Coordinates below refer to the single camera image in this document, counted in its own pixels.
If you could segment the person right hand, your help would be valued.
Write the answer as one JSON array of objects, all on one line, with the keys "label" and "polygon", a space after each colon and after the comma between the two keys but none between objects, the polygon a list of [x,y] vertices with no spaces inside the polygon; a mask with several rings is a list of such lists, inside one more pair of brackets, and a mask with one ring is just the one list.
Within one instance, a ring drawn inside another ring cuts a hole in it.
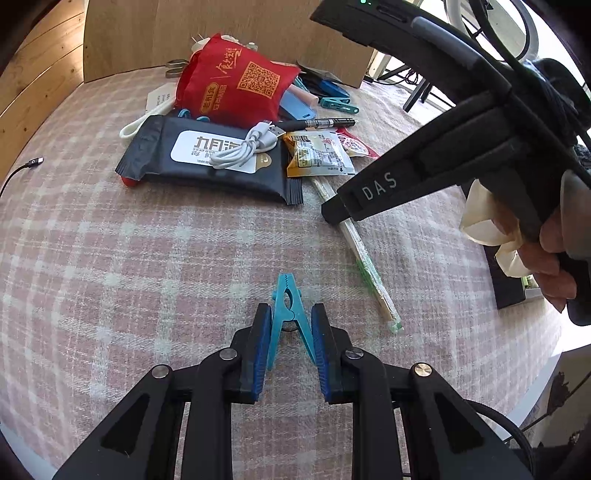
[{"label": "person right hand", "polygon": [[526,241],[518,249],[543,296],[558,312],[577,294],[574,277],[559,265],[558,255],[563,252],[590,258],[590,189],[570,171],[562,178],[560,208],[542,225],[538,240]]}]

